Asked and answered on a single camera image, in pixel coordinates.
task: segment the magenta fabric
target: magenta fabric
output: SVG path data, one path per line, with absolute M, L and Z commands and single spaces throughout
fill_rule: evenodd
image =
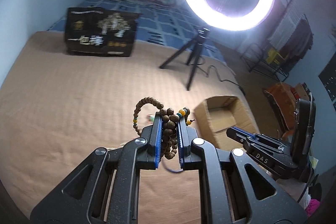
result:
M 306 208 L 306 213 L 310 217 L 320 206 L 320 202 L 317 199 L 311 199 L 308 207 Z

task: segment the black bag with printed text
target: black bag with printed text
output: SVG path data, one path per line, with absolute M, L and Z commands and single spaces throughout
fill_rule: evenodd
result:
M 69 8 L 64 35 L 68 53 L 129 57 L 139 15 L 100 7 Z

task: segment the round metal bolt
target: round metal bolt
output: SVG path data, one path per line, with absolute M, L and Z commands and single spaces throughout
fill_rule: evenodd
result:
M 95 153 L 96 153 L 97 156 L 104 155 L 106 153 L 106 149 L 103 148 L 103 147 L 97 148 Z
M 135 141 L 134 141 L 137 145 L 142 145 L 142 144 L 145 144 L 146 143 L 146 140 L 144 138 L 137 138 Z
M 195 138 L 193 139 L 193 143 L 196 145 L 202 145 L 204 143 L 204 140 L 202 138 Z
M 237 157 L 244 155 L 244 151 L 241 150 L 240 148 L 235 148 L 234 150 L 232 150 L 232 153 Z

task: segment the blue patterned bed sheet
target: blue patterned bed sheet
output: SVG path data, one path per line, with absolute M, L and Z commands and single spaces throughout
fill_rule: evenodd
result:
M 132 3 L 113 0 L 86 0 L 78 7 L 102 7 L 108 10 L 118 10 L 139 13 L 136 40 L 160 44 L 180 49 L 197 34 L 197 27 L 203 25 L 202 21 L 184 8 L 149 8 Z M 66 17 L 56 22 L 48 31 L 64 31 Z M 202 55 L 215 58 L 223 62 L 221 52 L 213 42 L 207 39 Z

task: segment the black tripod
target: black tripod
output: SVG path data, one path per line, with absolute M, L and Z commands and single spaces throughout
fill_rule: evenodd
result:
M 194 48 L 192 52 L 189 55 L 189 58 L 187 62 L 185 63 L 186 65 L 190 65 L 191 60 L 194 58 L 194 63 L 193 63 L 193 68 L 191 69 L 189 81 L 187 84 L 187 90 L 190 90 L 191 83 L 194 78 L 194 74 L 197 68 L 197 64 L 199 61 L 199 58 L 201 56 L 201 53 L 203 52 L 204 49 L 204 42 L 206 41 L 208 34 L 210 30 L 207 28 L 202 28 L 201 30 L 198 30 L 198 35 L 191 39 L 187 44 L 185 44 L 181 49 L 179 49 L 176 53 L 174 53 L 171 57 L 169 57 L 159 68 L 164 69 L 171 61 L 173 61 L 176 57 L 178 57 L 182 52 L 184 52 L 187 48 L 191 47 L 194 45 Z

